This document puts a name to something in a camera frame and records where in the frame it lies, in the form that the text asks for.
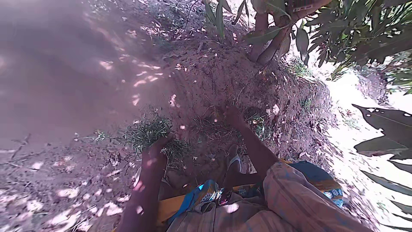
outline foot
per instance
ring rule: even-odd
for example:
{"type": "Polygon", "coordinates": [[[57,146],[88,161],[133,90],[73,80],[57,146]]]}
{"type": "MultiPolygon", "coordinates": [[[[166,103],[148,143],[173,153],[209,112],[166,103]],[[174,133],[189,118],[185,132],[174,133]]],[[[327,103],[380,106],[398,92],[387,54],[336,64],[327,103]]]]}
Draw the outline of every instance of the foot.
{"type": "Polygon", "coordinates": [[[238,160],[233,161],[233,158],[237,156],[238,148],[239,146],[236,144],[233,144],[229,148],[229,155],[227,156],[227,160],[226,160],[227,173],[228,172],[240,172],[240,161],[238,160]]]}

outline grass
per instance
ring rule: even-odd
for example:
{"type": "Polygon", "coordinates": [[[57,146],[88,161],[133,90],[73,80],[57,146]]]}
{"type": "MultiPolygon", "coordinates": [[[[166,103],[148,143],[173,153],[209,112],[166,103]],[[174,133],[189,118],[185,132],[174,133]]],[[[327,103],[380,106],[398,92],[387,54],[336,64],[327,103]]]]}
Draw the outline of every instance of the grass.
{"type": "Polygon", "coordinates": [[[288,72],[296,76],[312,76],[313,73],[308,69],[298,57],[293,57],[292,65],[289,66],[288,72]]]}
{"type": "Polygon", "coordinates": [[[344,119],[343,123],[345,123],[348,127],[352,129],[360,130],[361,128],[358,126],[358,120],[354,118],[344,119]]]}
{"type": "Polygon", "coordinates": [[[248,119],[248,124],[261,141],[270,139],[273,135],[274,129],[265,125],[264,116],[253,116],[248,119]]]}
{"type": "Polygon", "coordinates": [[[302,107],[302,110],[304,112],[308,112],[310,110],[311,103],[312,103],[312,99],[306,98],[305,100],[302,100],[300,102],[300,107],[302,107]]]}
{"type": "MultiPolygon", "coordinates": [[[[154,115],[152,120],[143,118],[132,125],[126,127],[120,137],[116,137],[123,145],[130,145],[136,154],[141,154],[147,147],[150,147],[161,137],[167,137],[172,132],[172,121],[168,118],[154,115]]],[[[183,157],[188,155],[191,147],[188,143],[180,140],[172,140],[166,144],[162,152],[167,155],[168,168],[181,167],[183,157]]]]}

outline hand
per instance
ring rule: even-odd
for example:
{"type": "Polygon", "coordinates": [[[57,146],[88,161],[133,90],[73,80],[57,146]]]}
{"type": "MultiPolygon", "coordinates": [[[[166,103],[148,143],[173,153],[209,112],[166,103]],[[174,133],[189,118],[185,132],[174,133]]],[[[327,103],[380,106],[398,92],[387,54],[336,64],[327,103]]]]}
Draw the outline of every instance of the hand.
{"type": "Polygon", "coordinates": [[[226,112],[223,115],[226,121],[238,130],[248,127],[243,119],[242,113],[236,106],[226,106],[226,112]]]}
{"type": "Polygon", "coordinates": [[[142,168],[165,169],[167,164],[167,156],[161,152],[164,146],[175,138],[174,134],[169,134],[167,137],[159,138],[149,148],[142,153],[142,168]]]}

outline tree trunk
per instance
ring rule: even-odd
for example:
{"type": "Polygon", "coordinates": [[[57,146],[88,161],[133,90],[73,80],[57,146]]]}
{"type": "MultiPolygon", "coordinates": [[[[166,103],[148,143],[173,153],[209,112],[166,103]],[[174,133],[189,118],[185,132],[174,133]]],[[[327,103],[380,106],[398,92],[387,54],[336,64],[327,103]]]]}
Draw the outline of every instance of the tree trunk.
{"type": "Polygon", "coordinates": [[[257,59],[257,63],[260,65],[265,65],[268,63],[272,57],[275,55],[276,51],[280,48],[282,41],[286,36],[290,34],[292,27],[285,27],[279,31],[279,33],[273,38],[269,46],[260,54],[257,59]]]}
{"type": "MultiPolygon", "coordinates": [[[[264,14],[256,13],[255,31],[265,30],[269,27],[268,16],[269,16],[268,13],[264,13],[264,14]]],[[[262,52],[264,45],[265,45],[264,43],[253,45],[252,50],[250,51],[248,55],[248,59],[252,62],[256,62],[258,60],[260,53],[262,52]]]]}

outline dirt path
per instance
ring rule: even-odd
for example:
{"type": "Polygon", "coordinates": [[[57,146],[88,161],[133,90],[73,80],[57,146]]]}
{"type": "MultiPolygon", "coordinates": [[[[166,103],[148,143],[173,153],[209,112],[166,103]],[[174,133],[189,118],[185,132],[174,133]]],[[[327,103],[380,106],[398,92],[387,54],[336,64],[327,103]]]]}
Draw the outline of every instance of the dirt path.
{"type": "MultiPolygon", "coordinates": [[[[107,222],[99,231],[110,231],[139,157],[92,142],[96,135],[73,139],[97,129],[116,133],[152,111],[172,119],[194,150],[181,170],[169,172],[182,177],[176,188],[219,180],[228,147],[242,145],[222,121],[227,104],[239,106],[255,129],[254,121],[264,120],[264,141],[282,158],[301,156],[330,172],[330,158],[317,151],[342,156],[323,135],[335,124],[328,89],[288,74],[284,64],[259,72],[246,58],[248,46],[238,43],[245,19],[226,23],[234,36],[222,45],[203,25],[200,4],[183,31],[186,1],[5,4],[0,149],[15,149],[22,143],[12,140],[31,134],[12,160],[13,152],[1,154],[5,231],[85,231],[99,218],[107,222]]],[[[243,163],[242,171],[251,171],[246,153],[243,163]]]]}

